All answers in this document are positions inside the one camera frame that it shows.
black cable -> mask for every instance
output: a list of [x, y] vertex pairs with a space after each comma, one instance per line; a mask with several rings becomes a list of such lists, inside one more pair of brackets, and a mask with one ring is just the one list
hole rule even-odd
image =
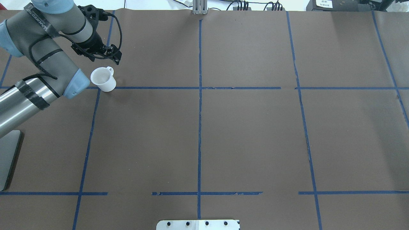
[[235, 0], [235, 1], [232, 1], [232, 2], [229, 4], [229, 6], [227, 7], [226, 10], [229, 10], [230, 6], [231, 6], [233, 3], [235, 3], [235, 2], [237, 2], [237, 10], [238, 10], [238, 8], [239, 8], [239, 4], [238, 4], [238, 3], [240, 3], [240, 8], [241, 8], [241, 1], [240, 1], [240, 0]]
[[53, 76], [52, 74], [50, 74], [48, 71], [46, 71], [43, 67], [40, 66], [40, 64], [37, 63], [37, 61], [34, 59], [33, 56], [33, 46], [35, 46], [37, 43], [47, 39], [47, 38], [51, 38], [49, 35], [39, 38], [37, 39], [35, 42], [33, 42], [29, 47], [28, 47], [28, 53], [30, 56], [31, 61], [33, 62], [33, 64], [39, 69], [41, 70], [47, 77], [51, 77], [52, 79], [57, 80], [58, 78]]
[[177, 0], [173, 0], [173, 1], [182, 4], [182, 5], [186, 6], [187, 8], [190, 8], [190, 6], [188, 6], [188, 5], [186, 5], [186, 4], [182, 3], [182, 2], [179, 2]]
[[[232, 1], [232, 0], [219, 0], [219, 1], [222, 1], [222, 2], [235, 2], [235, 1]], [[267, 4], [266, 2], [248, 2], [248, 3]]]
[[271, 10], [273, 11], [279, 11], [281, 6], [281, 10], [283, 10], [283, 5], [277, 0], [277, 2], [273, 5], [273, 8]]
[[[23, 80], [23, 81], [27, 81], [27, 80], [30, 80], [30, 79], [33, 79], [33, 78], [39, 78], [39, 77], [48, 77], [48, 75], [45, 75], [45, 74], [33, 74], [33, 75], [31, 75], [31, 76], [28, 76], [28, 77], [23, 78], [22, 80]], [[10, 89], [12, 89], [12, 88], [14, 88], [14, 87], [15, 87], [15, 85], [10, 86], [10, 87], [9, 87], [8, 89], [6, 89], [6, 91], [4, 91], [1, 95], [5, 94], [7, 91], [9, 91]]]
[[107, 56], [107, 57], [98, 57], [98, 56], [95, 56], [95, 55], [93, 55], [93, 54], [90, 54], [90, 53], [87, 52], [86, 50], [84, 50], [82, 47], [80, 47], [77, 43], [75, 43], [72, 39], [70, 39], [70, 38], [67, 37], [66, 35], [60, 34], [60, 36], [63, 37], [63, 38], [68, 39], [68, 40], [69, 40], [75, 47], [77, 47], [80, 51], [82, 51], [83, 53], [85, 53], [86, 55], [88, 55], [88, 56], [90, 56], [90, 57], [92, 57], [92, 58], [95, 58], [95, 59], [109, 59], [109, 58], [115, 56], [115, 55], [119, 52], [119, 50], [121, 49], [121, 46], [122, 46], [122, 29], [121, 29], [121, 25], [119, 24], [118, 18], [117, 18], [114, 14], [107, 12], [107, 15], [108, 15], [108, 16], [111, 16], [111, 17], [113, 17], [113, 18], [115, 18], [115, 20], [117, 21], [118, 28], [119, 28], [119, 36], [120, 36], [120, 38], [119, 38], [119, 47], [118, 47], [118, 50], [117, 50], [115, 53], [113, 53], [112, 55], [110, 55], [110, 56]]
[[271, 3], [271, 4], [273, 4], [273, 6], [272, 6], [272, 7], [274, 8], [274, 2], [268, 2], [268, 3], [265, 5], [265, 7], [264, 7], [264, 10], [263, 10], [263, 11], [265, 11], [265, 9], [267, 9], [268, 4], [270, 4], [270, 3]]

blue tape line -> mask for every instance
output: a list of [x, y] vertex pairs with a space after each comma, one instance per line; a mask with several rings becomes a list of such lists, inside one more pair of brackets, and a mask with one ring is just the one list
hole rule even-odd
[[122, 89], [122, 90], [198, 90], [199, 87], [150, 87], [150, 86], [117, 86], [115, 89]]
[[77, 206], [76, 206], [76, 209], [75, 209], [75, 216], [74, 216], [74, 223], [72, 225], [72, 230], [75, 230], [76, 223], [77, 223], [77, 220], [78, 220], [79, 207], [80, 207], [80, 204], [81, 204], [81, 196], [82, 196], [82, 191], [83, 191], [83, 188], [84, 188], [85, 173], [87, 171], [88, 156], [90, 154], [90, 149], [91, 149], [91, 140], [92, 140], [92, 135], [94, 133], [95, 116], [97, 115], [97, 109], [98, 109], [100, 94], [101, 94], [101, 90], [99, 89], [98, 93], [97, 93], [97, 99], [95, 100], [95, 107], [94, 107], [94, 114], [92, 116], [90, 137], [88, 138], [87, 153], [85, 154], [84, 168], [82, 170], [81, 184], [80, 184], [80, 187], [79, 187], [79, 194], [78, 194]]
[[152, 196], [197, 196], [197, 192], [153, 192]]
[[373, 23], [374, 23], [374, 25], [375, 25], [376, 34], [378, 35], [379, 43], [380, 43], [381, 48], [382, 48], [382, 52], [383, 52], [384, 57], [385, 57], [386, 64], [387, 64], [387, 66], [388, 66], [389, 74], [390, 74], [391, 77], [392, 77], [393, 85], [395, 86], [396, 94], [398, 95], [400, 107], [401, 107], [401, 109], [402, 109], [402, 113], [403, 113], [403, 116], [404, 116], [404, 118], [405, 118], [406, 125], [407, 125], [407, 127], [408, 127], [408, 129], [409, 129], [408, 116], [407, 116], [407, 114], [406, 114], [405, 107], [403, 106], [402, 98], [401, 98], [400, 93], [399, 93], [399, 90], [398, 90], [398, 85], [396, 84], [395, 76], [393, 75], [392, 68], [391, 68], [391, 65], [390, 65], [390, 63], [389, 63], [388, 56], [386, 55], [385, 47], [384, 47], [384, 45], [383, 45], [383, 42], [382, 42], [382, 39], [381, 39], [381, 35], [379, 34], [378, 24], [376, 23], [375, 13], [374, 13], [373, 11], [372, 11], [372, 19], [373, 19]]
[[199, 138], [198, 138], [198, 220], [201, 218], [202, 189], [202, 20], [199, 20]]
[[204, 90], [280, 90], [281, 87], [203, 87]]
[[301, 115], [302, 115], [302, 118], [303, 118], [304, 132], [305, 132], [306, 142], [307, 142], [308, 159], [310, 161], [310, 172], [311, 172], [312, 188], [314, 190], [315, 208], [317, 210], [318, 227], [319, 227], [319, 230], [322, 230], [321, 213], [319, 211], [319, 203], [318, 203], [318, 195], [317, 195], [317, 186], [315, 184], [314, 167], [312, 166], [310, 140], [308, 138], [307, 122], [306, 122], [306, 117], [305, 117], [305, 113], [304, 113], [304, 106], [303, 106], [303, 101], [302, 101], [302, 96], [301, 96], [300, 80], [299, 80], [299, 76], [298, 76], [297, 66], [295, 65], [295, 50], [294, 50], [294, 43], [292, 41], [290, 15], [288, 14], [288, 11], [286, 11], [286, 14], [287, 14], [288, 33], [290, 34], [290, 43], [291, 43], [291, 51], [292, 51], [292, 60], [293, 60], [293, 63], [294, 63], [294, 72], [295, 72], [295, 76], [297, 77], [298, 97], [299, 97], [299, 100], [300, 100]]
[[[96, 86], [87, 89], [98, 89]], [[190, 86], [117, 86], [119, 90], [198, 90], [199, 87]], [[202, 90], [280, 90], [281, 87], [202, 87]]]
[[81, 196], [107, 196], [107, 192], [82, 192]]
[[113, 23], [114, 23], [114, 18], [111, 17], [111, 25], [109, 26], [108, 39], [106, 40], [106, 45], [107, 46], [109, 46], [109, 42], [111, 41], [111, 32], [112, 32]]
[[[349, 194], [409, 194], [409, 191], [318, 191], [318, 195], [349, 195]], [[298, 195], [314, 195], [314, 192], [298, 192]]]
[[296, 87], [296, 90], [395, 90], [395, 87]]
[[[78, 196], [79, 192], [0, 192], [0, 196]], [[83, 192], [83, 196], [107, 196], [107, 192]]]
[[78, 192], [0, 192], [0, 196], [78, 196]]
[[[227, 195], [244, 195], [257, 196], [263, 192], [201, 192], [201, 196], [227, 196]], [[196, 196], [197, 192], [152, 192], [152, 196]]]
[[10, 65], [11, 57], [12, 56], [10, 55], [9, 59], [7, 61], [6, 67], [4, 68], [3, 75], [2, 75], [1, 80], [0, 80], [0, 87], [3, 85], [4, 78], [6, 77], [6, 73], [7, 73], [7, 69], [9, 68], [9, 65]]
[[202, 195], [206, 196], [231, 196], [231, 195], [244, 195], [244, 196], [258, 196], [263, 192], [202, 192]]

metal bracket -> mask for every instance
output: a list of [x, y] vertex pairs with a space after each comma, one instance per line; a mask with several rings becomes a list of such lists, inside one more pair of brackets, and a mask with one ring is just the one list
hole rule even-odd
[[193, 0], [193, 14], [207, 14], [207, 0]]
[[159, 221], [156, 230], [240, 230], [239, 220]]

black tape wrap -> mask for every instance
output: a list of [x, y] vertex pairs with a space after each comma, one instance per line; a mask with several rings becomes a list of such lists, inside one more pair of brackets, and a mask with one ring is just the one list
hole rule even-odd
[[40, 110], [45, 110], [50, 106], [44, 98], [38, 96], [36, 92], [34, 92], [33, 88], [25, 83], [25, 81], [21, 80], [16, 83], [16, 88], [28, 99], [33, 103], [37, 108]]
[[34, 20], [41, 26], [41, 28], [52, 38], [58, 38], [60, 36], [59, 32], [47, 21], [43, 16], [41, 11], [34, 7], [30, 2], [24, 7], [24, 10], [34, 18]]

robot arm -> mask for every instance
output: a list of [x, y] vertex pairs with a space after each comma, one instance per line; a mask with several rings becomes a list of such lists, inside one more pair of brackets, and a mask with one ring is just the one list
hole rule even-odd
[[53, 38], [69, 39], [78, 55], [92, 61], [112, 59], [119, 64], [121, 45], [104, 45], [96, 32], [98, 21], [108, 16], [112, 14], [91, 5], [77, 7], [73, 0], [32, 0], [0, 24], [0, 46], [13, 56], [26, 56], [40, 70], [0, 96], [0, 138], [60, 96], [71, 99], [89, 86]]

